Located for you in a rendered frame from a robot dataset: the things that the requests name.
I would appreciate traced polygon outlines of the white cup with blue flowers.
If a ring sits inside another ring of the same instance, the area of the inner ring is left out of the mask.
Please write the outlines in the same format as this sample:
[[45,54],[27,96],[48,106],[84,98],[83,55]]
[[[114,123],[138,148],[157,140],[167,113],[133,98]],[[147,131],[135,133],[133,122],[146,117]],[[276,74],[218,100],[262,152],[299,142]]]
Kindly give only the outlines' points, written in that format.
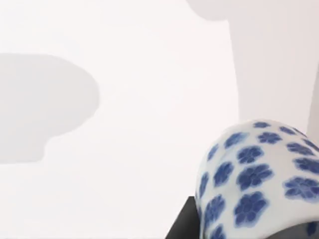
[[319,144],[284,123],[234,125],[200,163],[199,239],[319,239]]

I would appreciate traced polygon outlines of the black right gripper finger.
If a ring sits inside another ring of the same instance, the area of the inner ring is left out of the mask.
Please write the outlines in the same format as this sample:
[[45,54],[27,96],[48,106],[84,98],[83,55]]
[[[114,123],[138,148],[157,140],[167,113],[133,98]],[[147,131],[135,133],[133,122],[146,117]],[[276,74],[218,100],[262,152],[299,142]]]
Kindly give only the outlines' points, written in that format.
[[189,196],[165,239],[199,239],[200,222],[195,197]]

